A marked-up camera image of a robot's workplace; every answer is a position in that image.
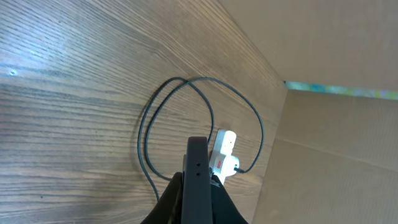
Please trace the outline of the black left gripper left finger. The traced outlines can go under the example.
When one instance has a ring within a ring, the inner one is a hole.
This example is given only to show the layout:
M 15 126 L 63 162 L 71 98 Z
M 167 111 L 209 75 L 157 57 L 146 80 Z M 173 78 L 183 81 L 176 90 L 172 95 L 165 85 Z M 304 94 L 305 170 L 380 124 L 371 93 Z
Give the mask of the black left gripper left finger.
M 176 172 L 167 188 L 141 224 L 181 224 L 183 174 Z

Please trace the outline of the blue screen smartphone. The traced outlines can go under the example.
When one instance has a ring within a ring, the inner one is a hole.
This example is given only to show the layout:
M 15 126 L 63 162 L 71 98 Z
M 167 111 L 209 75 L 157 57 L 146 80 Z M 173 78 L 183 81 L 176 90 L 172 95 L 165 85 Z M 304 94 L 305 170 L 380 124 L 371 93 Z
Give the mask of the blue screen smartphone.
M 208 141 L 190 137 L 183 170 L 182 224 L 213 223 Z

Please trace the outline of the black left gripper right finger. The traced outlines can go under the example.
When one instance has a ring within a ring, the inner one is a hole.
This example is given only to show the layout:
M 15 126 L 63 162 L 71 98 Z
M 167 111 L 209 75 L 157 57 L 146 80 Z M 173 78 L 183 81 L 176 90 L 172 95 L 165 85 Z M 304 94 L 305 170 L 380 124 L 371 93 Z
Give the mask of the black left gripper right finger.
M 214 224 L 248 224 L 216 175 L 211 176 L 210 187 Z

